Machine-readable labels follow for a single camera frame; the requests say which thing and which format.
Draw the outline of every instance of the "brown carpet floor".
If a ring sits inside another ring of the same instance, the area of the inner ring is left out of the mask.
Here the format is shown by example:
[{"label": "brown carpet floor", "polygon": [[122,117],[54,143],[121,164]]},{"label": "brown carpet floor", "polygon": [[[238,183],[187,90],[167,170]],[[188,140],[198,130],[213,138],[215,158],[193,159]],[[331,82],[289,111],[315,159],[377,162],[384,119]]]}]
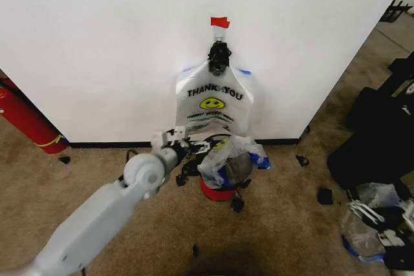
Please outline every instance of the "brown carpet floor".
[{"label": "brown carpet floor", "polygon": [[[300,144],[265,147],[272,169],[254,171],[242,192],[246,205],[240,214],[232,213],[228,202],[205,198],[196,178],[184,187],[172,179],[156,198],[136,207],[87,274],[388,275],[381,264],[362,264],[342,247],[338,224],[346,197],[326,159],[351,135],[343,120],[358,92],[377,88],[389,75],[386,67],[413,48],[413,27],[414,19],[403,15],[372,31]],[[72,161],[65,165],[3,118],[0,138],[1,270],[34,257],[58,224],[116,179],[126,150],[68,149],[63,154]],[[301,167],[295,154],[305,155],[310,165]],[[319,186],[334,191],[334,205],[317,203]],[[200,249],[197,258],[194,244]]]}]

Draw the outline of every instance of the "clear plastic wrap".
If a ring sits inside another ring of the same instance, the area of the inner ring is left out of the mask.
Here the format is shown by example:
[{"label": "clear plastic wrap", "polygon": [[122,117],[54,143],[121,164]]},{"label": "clear plastic wrap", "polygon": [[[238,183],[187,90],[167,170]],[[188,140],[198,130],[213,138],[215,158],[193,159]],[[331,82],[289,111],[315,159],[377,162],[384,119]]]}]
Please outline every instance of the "clear plastic wrap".
[{"label": "clear plastic wrap", "polygon": [[370,208],[398,206],[400,198],[393,184],[362,184],[356,187],[360,201]]},{"label": "clear plastic wrap", "polygon": [[369,262],[382,258],[385,249],[378,238],[378,232],[363,223],[349,209],[342,217],[341,229],[342,238],[348,243],[348,246],[344,246],[360,261]]},{"label": "clear plastic wrap", "polygon": [[220,142],[203,159],[197,169],[201,173],[204,183],[210,189],[219,189],[223,186],[232,186],[231,171],[236,170],[236,163],[227,165],[229,160],[239,158],[245,161],[244,154],[248,154],[250,161],[259,169],[269,169],[270,163],[263,147],[251,137],[231,136]]}]

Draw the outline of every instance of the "red fire extinguisher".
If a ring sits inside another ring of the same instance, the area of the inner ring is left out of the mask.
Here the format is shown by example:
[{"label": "red fire extinguisher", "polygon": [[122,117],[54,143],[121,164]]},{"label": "red fire extinguisher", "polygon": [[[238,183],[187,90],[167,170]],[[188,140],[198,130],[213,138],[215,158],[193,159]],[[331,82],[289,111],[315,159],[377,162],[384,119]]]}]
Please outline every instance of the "red fire extinguisher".
[{"label": "red fire extinguisher", "polygon": [[0,80],[0,114],[46,153],[58,153],[68,141],[10,80]]}]

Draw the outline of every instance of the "black baseboard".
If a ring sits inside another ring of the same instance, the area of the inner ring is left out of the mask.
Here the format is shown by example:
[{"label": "black baseboard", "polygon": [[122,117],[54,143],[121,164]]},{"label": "black baseboard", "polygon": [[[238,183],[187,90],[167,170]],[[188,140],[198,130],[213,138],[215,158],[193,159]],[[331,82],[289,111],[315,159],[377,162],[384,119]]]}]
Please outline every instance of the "black baseboard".
[{"label": "black baseboard", "polygon": [[[257,139],[261,145],[297,145],[299,139]],[[72,142],[72,148],[149,148],[150,142]]]},{"label": "black baseboard", "polygon": [[285,138],[285,139],[256,139],[257,143],[261,145],[297,145],[299,138]]},{"label": "black baseboard", "polygon": [[71,142],[72,148],[150,148],[151,142]]}]

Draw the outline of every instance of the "red cylinder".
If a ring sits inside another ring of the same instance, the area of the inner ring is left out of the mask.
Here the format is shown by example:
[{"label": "red cylinder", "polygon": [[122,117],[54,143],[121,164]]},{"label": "red cylinder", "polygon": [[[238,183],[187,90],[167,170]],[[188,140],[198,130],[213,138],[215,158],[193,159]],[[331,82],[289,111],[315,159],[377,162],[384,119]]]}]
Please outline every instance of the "red cylinder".
[{"label": "red cylinder", "polygon": [[215,202],[224,202],[225,200],[231,199],[235,195],[235,189],[233,190],[214,190],[210,189],[202,178],[199,178],[201,191],[206,195],[210,200],[214,200]]},{"label": "red cylinder", "polygon": [[[2,82],[20,92],[10,79]],[[33,106],[4,87],[0,87],[0,114],[46,153],[58,153],[69,145]]]}]

